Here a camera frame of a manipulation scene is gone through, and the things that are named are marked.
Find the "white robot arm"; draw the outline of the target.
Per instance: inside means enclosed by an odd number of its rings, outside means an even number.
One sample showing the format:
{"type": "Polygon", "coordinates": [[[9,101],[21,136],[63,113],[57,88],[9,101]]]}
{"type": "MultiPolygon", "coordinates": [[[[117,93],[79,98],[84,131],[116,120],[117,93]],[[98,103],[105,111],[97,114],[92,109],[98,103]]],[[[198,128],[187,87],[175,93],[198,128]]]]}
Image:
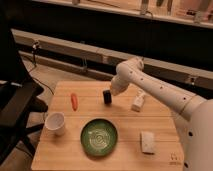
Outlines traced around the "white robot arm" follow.
{"type": "Polygon", "coordinates": [[[138,57],[120,62],[111,80],[111,93],[119,95],[134,84],[180,114],[189,122],[183,171],[213,171],[213,99],[149,76],[143,68],[138,57]]]}

